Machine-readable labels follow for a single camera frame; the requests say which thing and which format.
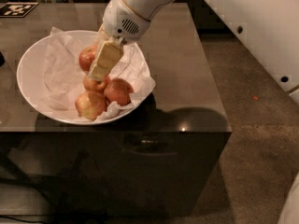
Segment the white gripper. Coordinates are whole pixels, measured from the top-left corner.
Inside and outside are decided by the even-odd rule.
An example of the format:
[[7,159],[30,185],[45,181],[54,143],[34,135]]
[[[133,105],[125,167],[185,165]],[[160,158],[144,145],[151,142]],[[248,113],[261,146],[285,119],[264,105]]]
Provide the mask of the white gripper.
[[123,45],[106,41],[107,35],[129,44],[138,41],[149,27],[150,22],[138,16],[124,0],[110,0],[104,12],[103,25],[94,39],[95,44],[104,42],[96,53],[88,77],[103,81],[123,56]]

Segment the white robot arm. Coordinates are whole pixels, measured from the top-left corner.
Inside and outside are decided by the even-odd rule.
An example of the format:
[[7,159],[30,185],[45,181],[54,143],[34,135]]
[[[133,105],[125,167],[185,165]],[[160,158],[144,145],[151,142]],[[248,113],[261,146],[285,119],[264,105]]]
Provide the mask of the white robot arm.
[[[175,0],[110,0],[89,77],[102,81],[154,16]],[[204,0],[268,74],[299,103],[299,0]]]

